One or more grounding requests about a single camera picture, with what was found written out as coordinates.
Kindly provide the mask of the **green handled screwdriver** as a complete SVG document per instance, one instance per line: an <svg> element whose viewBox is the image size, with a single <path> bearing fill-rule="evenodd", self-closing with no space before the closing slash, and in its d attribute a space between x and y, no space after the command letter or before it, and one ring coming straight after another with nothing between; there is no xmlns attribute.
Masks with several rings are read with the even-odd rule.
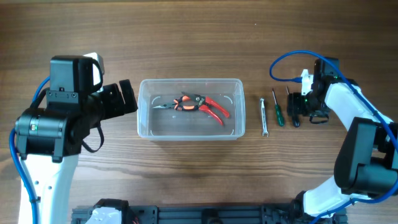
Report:
<svg viewBox="0 0 398 224"><path fill-rule="evenodd" d="M285 121L284 121L284 117L283 117L281 108L277 102L277 98L276 98L274 89L272 89L272 95L273 95L274 103L275 103L274 108L275 108L275 115L277 118L277 123L279 126L283 127L285 125Z"/></svg>

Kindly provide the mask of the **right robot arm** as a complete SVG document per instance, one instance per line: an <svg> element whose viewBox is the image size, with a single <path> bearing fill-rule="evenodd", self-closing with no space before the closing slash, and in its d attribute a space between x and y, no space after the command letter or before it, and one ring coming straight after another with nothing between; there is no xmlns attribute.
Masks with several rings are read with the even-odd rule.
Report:
<svg viewBox="0 0 398 224"><path fill-rule="evenodd" d="M323 124L333 111L347 134L335 161L333 176L292 202L294 220L331 219L356 202L380 202L397 195L397 123L380 113L352 79L338 74L336 58L317 59L314 73L303 70L302 90L290 93L287 113Z"/></svg>

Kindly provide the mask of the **black red handled screwdriver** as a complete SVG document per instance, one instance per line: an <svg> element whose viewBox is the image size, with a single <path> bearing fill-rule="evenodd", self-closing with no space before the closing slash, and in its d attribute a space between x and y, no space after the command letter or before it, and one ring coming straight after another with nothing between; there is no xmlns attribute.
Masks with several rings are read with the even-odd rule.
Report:
<svg viewBox="0 0 398 224"><path fill-rule="evenodd" d="M287 92L287 114L291 118L293 126L298 128L300 126L300 120L298 115L294 112L293 94L290 93L288 86L285 88Z"/></svg>

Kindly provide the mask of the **orange black needle-nose pliers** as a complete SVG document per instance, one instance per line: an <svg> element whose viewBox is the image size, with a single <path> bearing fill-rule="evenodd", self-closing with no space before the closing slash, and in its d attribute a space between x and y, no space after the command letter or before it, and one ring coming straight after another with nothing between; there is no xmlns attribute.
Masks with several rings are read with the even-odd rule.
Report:
<svg viewBox="0 0 398 224"><path fill-rule="evenodd" d="M174 99L172 103L166 103L162 105L154 106L153 109L174 109L176 111L196 111L199 109L198 105L194 106L185 106L182 105L184 101L189 101L190 97L183 95L180 98Z"/></svg>

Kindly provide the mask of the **clear plastic container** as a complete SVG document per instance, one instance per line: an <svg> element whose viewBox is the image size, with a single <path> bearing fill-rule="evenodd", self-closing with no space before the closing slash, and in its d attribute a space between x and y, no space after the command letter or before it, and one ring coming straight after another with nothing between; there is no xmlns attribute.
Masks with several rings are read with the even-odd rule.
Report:
<svg viewBox="0 0 398 224"><path fill-rule="evenodd" d="M151 141L229 141L244 135L246 104L237 78L141 82L137 132Z"/></svg>

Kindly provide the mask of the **silver combination wrench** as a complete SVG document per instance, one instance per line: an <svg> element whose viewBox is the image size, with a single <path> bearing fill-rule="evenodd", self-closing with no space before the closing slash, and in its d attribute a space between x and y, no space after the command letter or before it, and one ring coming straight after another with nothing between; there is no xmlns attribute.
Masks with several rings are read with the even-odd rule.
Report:
<svg viewBox="0 0 398 224"><path fill-rule="evenodd" d="M262 118L262 136L268 137L269 132L267 130L267 120L266 120L266 105L264 98L260 98L259 100L260 109L261 109L261 118Z"/></svg>

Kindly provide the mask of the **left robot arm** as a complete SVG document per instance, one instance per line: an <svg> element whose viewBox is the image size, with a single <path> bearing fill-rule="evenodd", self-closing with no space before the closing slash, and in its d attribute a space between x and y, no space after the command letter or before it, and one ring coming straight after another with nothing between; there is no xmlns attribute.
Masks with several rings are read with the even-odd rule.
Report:
<svg viewBox="0 0 398 224"><path fill-rule="evenodd" d="M57 55L50 75L17 118L9 147L21 177L19 223L65 223L73 175L91 129L101 121L137 111L129 80L104 85L103 59L96 52Z"/></svg>

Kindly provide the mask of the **red handled snips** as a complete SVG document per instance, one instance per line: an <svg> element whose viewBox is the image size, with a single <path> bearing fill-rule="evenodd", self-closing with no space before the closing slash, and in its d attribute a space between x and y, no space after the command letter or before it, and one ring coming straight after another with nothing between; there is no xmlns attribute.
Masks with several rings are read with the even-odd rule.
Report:
<svg viewBox="0 0 398 224"><path fill-rule="evenodd" d="M210 98L209 96L202 96L194 93L187 93L187 92L182 92L183 95L189 96L190 100L195 102L195 105L199 106L199 109L196 111L202 111L208 115L210 115L213 119L215 119L220 125L224 125L223 120L212 110L213 108L216 108L218 111L220 111L224 117L229 118L230 113L224 109L220 104L218 104L215 100Z"/></svg>

